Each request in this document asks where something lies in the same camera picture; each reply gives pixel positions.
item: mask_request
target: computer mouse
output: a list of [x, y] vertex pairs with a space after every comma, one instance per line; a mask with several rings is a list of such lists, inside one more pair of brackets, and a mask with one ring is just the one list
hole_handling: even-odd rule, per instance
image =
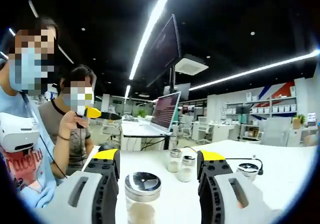
[[112, 149], [114, 149], [112, 146], [109, 146], [109, 145], [102, 145], [102, 146], [100, 146], [100, 148], [99, 148], [98, 152], [100, 152], [100, 151], [104, 151], [104, 150], [112, 150]]

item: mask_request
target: black ceiling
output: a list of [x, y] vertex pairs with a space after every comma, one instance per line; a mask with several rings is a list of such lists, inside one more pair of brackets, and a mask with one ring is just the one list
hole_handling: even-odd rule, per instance
[[[129, 81], [140, 40], [157, 0], [32, 2], [39, 15], [58, 22], [59, 44], [68, 56], [76, 64], [86, 64], [94, 70], [98, 77], [96, 95], [124, 96], [130, 84], [130, 96], [139, 98], [139, 93], [148, 93], [149, 99], [155, 99], [168, 85], [167, 72], [147, 88], [147, 73], [139, 67], [134, 80]], [[1, 24], [4, 30], [14, 28], [17, 20], [34, 18], [28, 0], [16, 0], [10, 6], [8, 14], [3, 15], [7, 16]], [[177, 20], [182, 53], [203, 59], [209, 67], [195, 76], [177, 74], [177, 84], [191, 82], [196, 86], [307, 54], [316, 47], [305, 11], [296, 0], [169, 0], [154, 32], [163, 28], [171, 14]], [[61, 53], [57, 53], [56, 59], [71, 65]], [[296, 62], [191, 91], [190, 99], [309, 78], [315, 66], [315, 59]]]

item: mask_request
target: bracelet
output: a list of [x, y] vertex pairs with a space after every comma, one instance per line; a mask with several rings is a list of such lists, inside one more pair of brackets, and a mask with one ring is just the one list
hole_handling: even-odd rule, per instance
[[70, 141], [70, 139], [65, 139], [62, 136], [60, 136], [59, 134], [58, 134], [58, 137], [60, 137], [62, 140]]

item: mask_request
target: laptop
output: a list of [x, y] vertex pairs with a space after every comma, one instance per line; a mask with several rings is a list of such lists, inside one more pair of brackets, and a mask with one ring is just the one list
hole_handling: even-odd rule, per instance
[[123, 125], [124, 136], [162, 136], [168, 135], [171, 130], [174, 114], [178, 107], [181, 92], [164, 95], [158, 98], [150, 123]]

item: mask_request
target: hand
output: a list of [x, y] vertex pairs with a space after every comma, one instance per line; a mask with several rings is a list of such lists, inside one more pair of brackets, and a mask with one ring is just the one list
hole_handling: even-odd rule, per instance
[[74, 111], [68, 111], [60, 122], [60, 128], [67, 130], [77, 129], [76, 124], [82, 125], [84, 128], [88, 127], [88, 119], [78, 117]]

